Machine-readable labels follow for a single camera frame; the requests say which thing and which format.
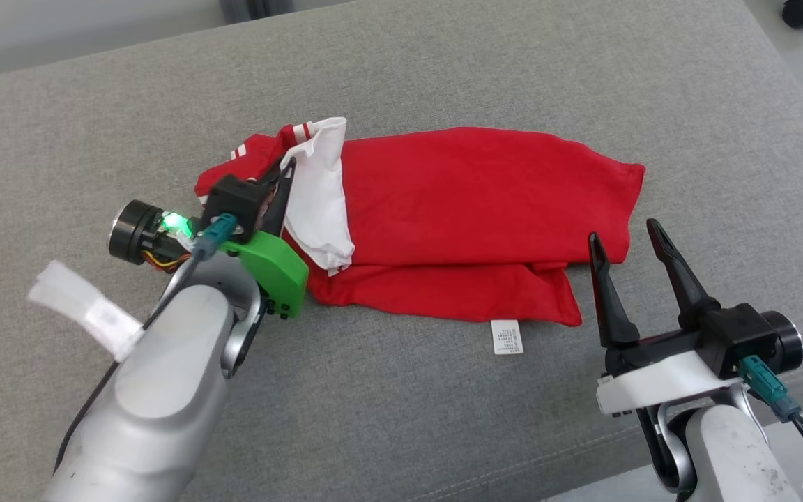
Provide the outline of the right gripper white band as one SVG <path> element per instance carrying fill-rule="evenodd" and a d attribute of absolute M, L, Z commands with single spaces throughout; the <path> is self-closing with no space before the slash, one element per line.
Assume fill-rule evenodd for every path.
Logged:
<path fill-rule="evenodd" d="M 656 258 L 665 266 L 678 302 L 680 327 L 683 330 L 698 330 L 702 317 L 707 312 L 719 310 L 720 302 L 705 291 L 661 223 L 650 218 L 647 219 L 646 227 Z M 598 233 L 590 233 L 588 247 L 600 346 L 605 349 L 634 346 L 640 340 L 640 334 L 622 307 L 620 296 L 611 279 L 611 260 Z M 763 317 L 772 327 L 777 328 L 781 339 L 774 354 L 774 362 L 767 366 L 780 374 L 796 370 L 803 361 L 800 332 L 780 312 L 764 312 Z M 600 412 L 624 413 L 656 404 L 692 400 L 712 390 L 729 388 L 741 381 L 738 372 L 734 372 L 730 378 L 721 378 L 691 349 L 625 372 L 621 376 L 601 378 L 596 398 Z"/>

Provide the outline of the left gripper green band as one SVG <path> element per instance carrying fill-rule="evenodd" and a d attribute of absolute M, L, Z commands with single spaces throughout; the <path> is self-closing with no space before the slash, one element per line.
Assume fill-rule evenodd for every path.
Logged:
<path fill-rule="evenodd" d="M 218 257 L 239 263 L 242 277 L 253 277 L 268 299 L 267 312 L 282 319 L 297 317 L 302 308 L 309 268 L 281 235 L 296 173 L 296 157 L 284 168 L 273 163 L 256 178 L 258 187 L 273 187 L 262 219 L 262 231 L 247 243 L 227 241 Z M 109 231 L 109 254 L 128 263 L 175 273 L 192 255 L 198 218 L 166 212 L 139 200 L 128 202 L 114 218 Z"/>

